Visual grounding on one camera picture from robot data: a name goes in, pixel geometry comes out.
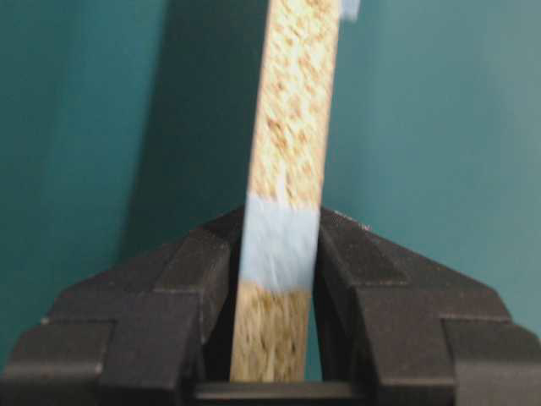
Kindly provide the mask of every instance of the clamp jaw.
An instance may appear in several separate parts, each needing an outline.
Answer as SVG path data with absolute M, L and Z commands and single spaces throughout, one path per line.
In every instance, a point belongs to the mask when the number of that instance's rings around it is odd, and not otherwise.
M 8 405 L 538 406 L 541 346 L 482 283 L 321 212 L 324 382 L 228 383 L 243 211 L 63 291 L 19 338 Z

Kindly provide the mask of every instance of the teal background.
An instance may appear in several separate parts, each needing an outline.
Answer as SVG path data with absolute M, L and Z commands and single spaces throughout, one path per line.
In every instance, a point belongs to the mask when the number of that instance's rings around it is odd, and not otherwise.
M 539 15 L 364 0 L 324 191 L 537 334 Z M 243 203 L 264 21 L 253 0 L 0 0 L 0 367 L 62 288 Z

